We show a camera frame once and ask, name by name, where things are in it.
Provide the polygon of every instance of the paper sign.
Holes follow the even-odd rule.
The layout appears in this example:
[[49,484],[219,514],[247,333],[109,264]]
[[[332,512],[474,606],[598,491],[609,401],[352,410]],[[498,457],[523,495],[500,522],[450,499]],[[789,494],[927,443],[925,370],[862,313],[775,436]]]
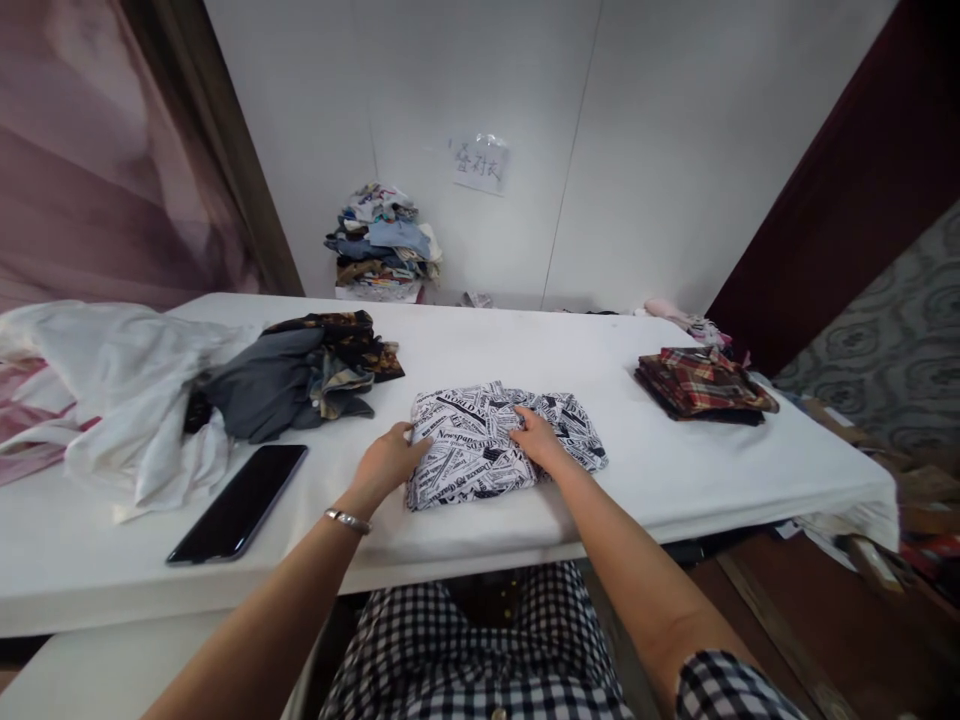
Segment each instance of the paper sign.
[[454,143],[453,181],[491,195],[503,195],[507,146],[492,135]]

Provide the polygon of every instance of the white table surface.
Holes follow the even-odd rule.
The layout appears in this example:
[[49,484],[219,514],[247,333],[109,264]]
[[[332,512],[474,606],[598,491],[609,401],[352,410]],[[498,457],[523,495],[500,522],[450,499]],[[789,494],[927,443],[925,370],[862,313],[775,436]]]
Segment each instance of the white table surface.
[[[400,343],[407,375],[366,396],[372,420],[283,435],[310,453],[237,562],[164,565],[209,498],[116,526],[109,505],[58,466],[0,488],[0,637],[235,607],[346,488],[370,442],[409,419],[417,393],[491,380],[574,393],[610,457],[598,482],[660,542],[855,503],[895,517],[886,471],[789,402],[757,428],[668,419],[632,377],[638,355],[695,344],[665,320],[230,294],[171,314],[246,324],[358,309]],[[228,478],[254,449],[237,446]],[[552,485],[420,513],[398,491],[374,517],[341,592],[583,554]]]

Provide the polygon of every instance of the smartphone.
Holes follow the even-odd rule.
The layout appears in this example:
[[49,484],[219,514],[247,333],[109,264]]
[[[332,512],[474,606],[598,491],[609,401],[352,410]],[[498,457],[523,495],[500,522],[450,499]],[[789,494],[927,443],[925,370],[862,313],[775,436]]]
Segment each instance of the smartphone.
[[306,445],[257,450],[170,553],[167,565],[230,562],[243,555],[306,454]]

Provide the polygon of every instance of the silver bracelet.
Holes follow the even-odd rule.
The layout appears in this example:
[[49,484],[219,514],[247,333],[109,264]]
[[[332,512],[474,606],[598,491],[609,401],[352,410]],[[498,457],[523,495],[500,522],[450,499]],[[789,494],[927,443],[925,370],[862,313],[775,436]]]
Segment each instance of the silver bracelet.
[[345,512],[337,510],[336,508],[327,508],[323,514],[334,520],[339,520],[348,528],[356,530],[361,535],[369,535],[370,531],[373,530],[373,526],[370,523],[360,518],[355,518],[353,515],[347,515]]

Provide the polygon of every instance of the gray patterned wallpaper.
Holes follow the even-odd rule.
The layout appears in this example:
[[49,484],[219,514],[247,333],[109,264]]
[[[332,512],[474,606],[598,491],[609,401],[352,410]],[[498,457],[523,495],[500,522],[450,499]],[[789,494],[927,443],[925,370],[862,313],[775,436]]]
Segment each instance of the gray patterned wallpaper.
[[960,445],[960,201],[775,378],[889,445]]

